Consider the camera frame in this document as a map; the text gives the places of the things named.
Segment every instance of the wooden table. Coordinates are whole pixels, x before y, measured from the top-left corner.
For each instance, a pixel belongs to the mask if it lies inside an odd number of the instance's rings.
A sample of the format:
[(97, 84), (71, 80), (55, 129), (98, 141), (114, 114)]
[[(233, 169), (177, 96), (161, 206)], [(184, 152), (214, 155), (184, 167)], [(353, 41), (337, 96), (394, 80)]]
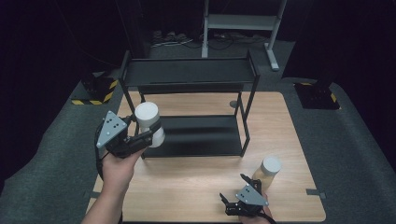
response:
[[(131, 92), (134, 104), (140, 99)], [(243, 94), (247, 101), (248, 94)], [(236, 99), (230, 93), (147, 95), (164, 115), (206, 115), (233, 113)], [(125, 98), (118, 115), (131, 115)], [(240, 174), (252, 176), (268, 155), (279, 157), (282, 169), (267, 190), (276, 221), (323, 221), (326, 218), (284, 98), (279, 92), (256, 92), (247, 124), (250, 143), (241, 157), (146, 158), (139, 160), (123, 206), (124, 221), (152, 222), (238, 222), (228, 217), (221, 192), (230, 202), (246, 182)], [(129, 135), (134, 133), (134, 125)], [(93, 191), (100, 192), (98, 176)]]

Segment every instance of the person's hand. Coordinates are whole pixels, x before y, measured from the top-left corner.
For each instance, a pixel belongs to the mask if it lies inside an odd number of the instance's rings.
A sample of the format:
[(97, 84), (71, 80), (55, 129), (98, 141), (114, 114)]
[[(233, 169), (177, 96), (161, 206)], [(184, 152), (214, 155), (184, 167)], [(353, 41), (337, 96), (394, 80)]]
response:
[(122, 159), (113, 156), (111, 153), (103, 158), (103, 179), (104, 185), (102, 192), (106, 193), (125, 193), (134, 176), (134, 165), (145, 149), (142, 149), (129, 157)]
[[(267, 194), (264, 193), (262, 197), (264, 197), (268, 202)], [(268, 217), (272, 217), (270, 208), (268, 206), (264, 206), (262, 210)], [(239, 217), (239, 221), (241, 221), (243, 224), (270, 224), (270, 222), (263, 217)]]

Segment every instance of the black curtain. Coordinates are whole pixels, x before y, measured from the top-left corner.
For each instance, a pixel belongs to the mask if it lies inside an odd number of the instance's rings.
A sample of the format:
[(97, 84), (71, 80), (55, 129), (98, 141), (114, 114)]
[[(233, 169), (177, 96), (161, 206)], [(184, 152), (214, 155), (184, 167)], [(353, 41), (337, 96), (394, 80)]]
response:
[(87, 56), (91, 71), (120, 67), (125, 50), (132, 45), (124, 29), (117, 3), (124, 0), (52, 0), (80, 50)]
[(283, 74), (340, 85), (394, 169), (395, 24), (392, 0), (316, 0)]
[(3, 187), (33, 158), (89, 66), (53, 1), (3, 1), (0, 22)]

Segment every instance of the yellow and black tape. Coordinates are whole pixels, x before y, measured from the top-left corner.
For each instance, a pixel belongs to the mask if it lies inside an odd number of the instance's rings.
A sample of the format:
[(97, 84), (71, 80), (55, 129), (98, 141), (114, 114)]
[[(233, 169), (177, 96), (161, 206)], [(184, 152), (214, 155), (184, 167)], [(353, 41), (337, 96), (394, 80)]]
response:
[(72, 104), (73, 105), (102, 105), (102, 104), (106, 104), (108, 103), (108, 101), (111, 99), (111, 97), (113, 96), (113, 92), (116, 89), (118, 81), (114, 80), (109, 88), (108, 88), (108, 92), (106, 93), (106, 96), (104, 97), (104, 99), (95, 99), (95, 100), (82, 100), (82, 99), (74, 99), (72, 100)]
[[(308, 82), (302, 82), (302, 83), (300, 83), (301, 85), (305, 85), (305, 86), (312, 86), (312, 83), (308, 83)], [(330, 95), (330, 97), (332, 97), (332, 102), (333, 103), (336, 103), (337, 102), (337, 98), (335, 98), (335, 95), (334, 95), (334, 93), (332, 93), (331, 95)]]

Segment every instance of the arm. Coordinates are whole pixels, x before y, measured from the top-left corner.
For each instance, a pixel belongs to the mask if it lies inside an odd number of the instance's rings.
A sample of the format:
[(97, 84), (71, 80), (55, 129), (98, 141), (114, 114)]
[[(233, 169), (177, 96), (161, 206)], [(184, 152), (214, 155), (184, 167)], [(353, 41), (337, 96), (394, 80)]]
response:
[(118, 223), (122, 212), (122, 204), (134, 176), (134, 165), (144, 150), (121, 159), (108, 154), (103, 159), (102, 192), (81, 223)]

